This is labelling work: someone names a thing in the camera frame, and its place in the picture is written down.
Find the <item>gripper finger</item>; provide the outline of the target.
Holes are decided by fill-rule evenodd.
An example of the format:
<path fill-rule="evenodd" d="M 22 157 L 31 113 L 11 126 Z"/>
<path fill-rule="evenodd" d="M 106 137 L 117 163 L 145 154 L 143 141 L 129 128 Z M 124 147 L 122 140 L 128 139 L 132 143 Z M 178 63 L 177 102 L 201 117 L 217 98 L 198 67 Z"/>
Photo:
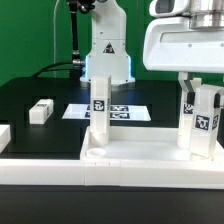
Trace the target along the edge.
<path fill-rule="evenodd" d="M 224 75 L 214 81 L 214 87 L 214 107 L 217 109 L 224 109 Z"/>

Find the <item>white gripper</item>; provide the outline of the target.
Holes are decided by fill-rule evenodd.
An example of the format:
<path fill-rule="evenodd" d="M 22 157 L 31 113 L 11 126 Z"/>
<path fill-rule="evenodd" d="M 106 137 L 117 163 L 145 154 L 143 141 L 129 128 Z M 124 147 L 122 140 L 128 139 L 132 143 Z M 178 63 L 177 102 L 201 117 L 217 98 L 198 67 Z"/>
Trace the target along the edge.
<path fill-rule="evenodd" d="M 190 72 L 224 73 L 224 0 L 152 0 L 143 63 L 177 71 L 183 101 L 194 105 L 202 79 Z"/>

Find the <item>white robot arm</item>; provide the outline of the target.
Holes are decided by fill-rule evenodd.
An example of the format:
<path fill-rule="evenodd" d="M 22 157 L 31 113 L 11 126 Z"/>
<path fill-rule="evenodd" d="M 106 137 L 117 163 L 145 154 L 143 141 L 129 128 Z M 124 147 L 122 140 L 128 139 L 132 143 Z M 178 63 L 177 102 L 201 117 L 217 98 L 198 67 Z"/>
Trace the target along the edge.
<path fill-rule="evenodd" d="M 82 78 L 110 75 L 114 85 L 131 82 L 126 53 L 126 14 L 116 0 L 96 0 L 92 48 Z M 143 64 L 151 71 L 176 71 L 191 94 L 193 73 L 224 73 L 224 0 L 152 0 L 143 45 Z"/>

